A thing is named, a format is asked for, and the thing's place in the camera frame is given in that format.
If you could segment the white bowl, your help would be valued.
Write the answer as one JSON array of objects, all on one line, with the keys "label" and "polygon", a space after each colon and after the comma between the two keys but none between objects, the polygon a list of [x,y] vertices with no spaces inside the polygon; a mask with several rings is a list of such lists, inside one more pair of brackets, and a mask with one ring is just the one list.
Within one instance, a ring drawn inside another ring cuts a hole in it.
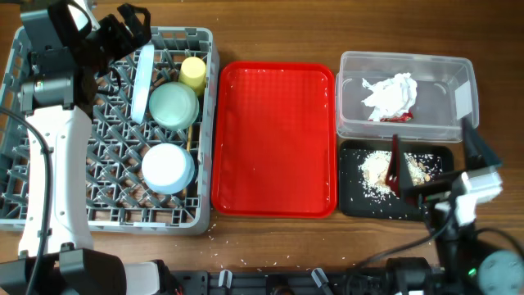
[{"label": "white bowl", "polygon": [[149,189],[155,193],[175,194],[192,182],[197,168],[186,149],[161,143],[147,151],[141,169]]}]

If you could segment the white napkin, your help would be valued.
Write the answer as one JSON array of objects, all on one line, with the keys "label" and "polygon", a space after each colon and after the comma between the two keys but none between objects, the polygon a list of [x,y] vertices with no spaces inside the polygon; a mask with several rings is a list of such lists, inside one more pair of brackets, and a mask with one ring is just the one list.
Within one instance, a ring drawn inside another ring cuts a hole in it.
[{"label": "white napkin", "polygon": [[375,84],[363,79],[362,86],[372,92],[361,101],[366,107],[373,108],[368,117],[370,121],[381,122],[381,118],[401,116],[411,111],[417,100],[418,83],[410,73],[398,73]]}]

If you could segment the yellow cup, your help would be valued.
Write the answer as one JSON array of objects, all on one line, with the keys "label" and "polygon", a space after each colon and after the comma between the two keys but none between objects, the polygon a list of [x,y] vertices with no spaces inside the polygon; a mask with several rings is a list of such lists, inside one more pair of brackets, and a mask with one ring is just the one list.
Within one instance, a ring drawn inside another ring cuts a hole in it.
[{"label": "yellow cup", "polygon": [[201,96],[206,87],[206,64],[199,57],[188,57],[181,65],[179,83],[187,85],[195,94]]}]

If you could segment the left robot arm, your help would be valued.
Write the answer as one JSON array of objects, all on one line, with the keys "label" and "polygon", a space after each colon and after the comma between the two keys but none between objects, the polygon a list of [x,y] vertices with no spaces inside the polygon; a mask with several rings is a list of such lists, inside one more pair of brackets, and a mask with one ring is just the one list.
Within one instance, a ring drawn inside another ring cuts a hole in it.
[{"label": "left robot arm", "polygon": [[1,265],[10,294],[124,294],[117,256],[98,252],[86,212],[86,156],[97,79],[151,39],[144,7],[101,20],[76,1],[22,1],[29,73],[12,119],[29,133],[28,215],[18,257]]}]

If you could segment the green saucer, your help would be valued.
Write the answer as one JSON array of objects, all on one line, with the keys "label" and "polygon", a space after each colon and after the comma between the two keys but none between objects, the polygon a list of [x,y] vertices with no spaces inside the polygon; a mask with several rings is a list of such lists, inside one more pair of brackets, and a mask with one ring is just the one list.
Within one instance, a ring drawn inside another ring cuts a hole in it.
[{"label": "green saucer", "polygon": [[179,82],[165,83],[156,88],[148,106],[154,121],[171,131],[188,128],[200,112],[196,93]]}]

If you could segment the wooden chopstick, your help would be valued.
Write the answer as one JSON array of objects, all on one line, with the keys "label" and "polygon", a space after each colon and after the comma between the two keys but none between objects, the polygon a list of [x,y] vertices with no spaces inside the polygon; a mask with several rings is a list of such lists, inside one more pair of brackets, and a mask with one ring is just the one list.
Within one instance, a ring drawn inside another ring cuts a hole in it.
[{"label": "wooden chopstick", "polygon": [[[192,131],[193,128],[192,128],[192,125],[190,125],[188,128],[187,128],[187,143],[186,143],[186,150],[187,152],[190,152],[191,151],[191,145],[192,145]],[[183,190],[183,196],[184,197],[187,197],[187,188],[185,188]]]}]

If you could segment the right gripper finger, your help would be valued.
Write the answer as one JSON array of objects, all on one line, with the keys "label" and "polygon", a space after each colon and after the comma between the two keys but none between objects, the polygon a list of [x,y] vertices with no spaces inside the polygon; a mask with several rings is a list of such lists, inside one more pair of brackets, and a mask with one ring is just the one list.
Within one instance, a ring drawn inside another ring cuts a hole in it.
[{"label": "right gripper finger", "polygon": [[397,197],[403,197],[413,187],[403,144],[397,134],[392,137],[391,159],[386,172],[386,185]]},{"label": "right gripper finger", "polygon": [[491,166],[500,168],[502,166],[501,159],[477,133],[468,119],[461,119],[461,128],[466,170],[479,170]]}]

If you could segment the food scraps and rice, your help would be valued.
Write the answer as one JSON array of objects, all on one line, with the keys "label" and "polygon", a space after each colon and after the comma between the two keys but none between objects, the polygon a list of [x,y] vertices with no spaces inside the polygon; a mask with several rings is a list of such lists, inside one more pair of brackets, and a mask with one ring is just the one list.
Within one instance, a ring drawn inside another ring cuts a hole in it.
[{"label": "food scraps and rice", "polygon": [[[443,171],[440,157],[429,154],[404,154],[408,163],[409,173],[414,185],[425,184]],[[359,182],[364,187],[364,198],[373,205],[391,202],[396,195],[386,185],[386,172],[390,164],[391,152],[364,151],[363,156],[357,156],[364,163],[359,165],[359,171],[364,177]]]}]

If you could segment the light blue plate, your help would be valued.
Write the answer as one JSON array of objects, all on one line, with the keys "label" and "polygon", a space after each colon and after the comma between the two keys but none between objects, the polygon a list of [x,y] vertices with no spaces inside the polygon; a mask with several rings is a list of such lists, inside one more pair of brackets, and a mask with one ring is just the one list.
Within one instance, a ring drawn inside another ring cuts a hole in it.
[{"label": "light blue plate", "polygon": [[147,44],[142,47],[138,58],[131,103],[131,119],[138,124],[144,121],[146,114],[154,66],[154,54],[154,45]]}]

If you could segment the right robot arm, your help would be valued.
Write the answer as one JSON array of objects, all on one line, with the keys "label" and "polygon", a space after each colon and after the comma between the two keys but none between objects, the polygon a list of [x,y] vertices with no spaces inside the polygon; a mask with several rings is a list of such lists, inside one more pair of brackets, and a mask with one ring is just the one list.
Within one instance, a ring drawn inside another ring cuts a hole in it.
[{"label": "right robot arm", "polygon": [[410,294],[517,294],[523,289],[523,247],[510,234],[496,229],[512,249],[480,238],[476,210],[503,190],[502,161],[468,120],[461,123],[464,168],[438,175],[425,184],[414,183],[404,144],[393,136],[386,185],[397,197],[421,210],[434,242],[440,269],[422,258],[389,258],[388,288]]}]

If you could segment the red snack wrapper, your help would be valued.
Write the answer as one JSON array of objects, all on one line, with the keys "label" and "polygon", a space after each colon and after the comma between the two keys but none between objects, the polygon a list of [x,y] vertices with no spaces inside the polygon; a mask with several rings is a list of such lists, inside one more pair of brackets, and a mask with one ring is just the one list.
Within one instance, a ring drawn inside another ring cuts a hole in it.
[{"label": "red snack wrapper", "polygon": [[411,111],[403,113],[401,116],[381,118],[381,122],[406,122],[413,119],[413,113]]}]

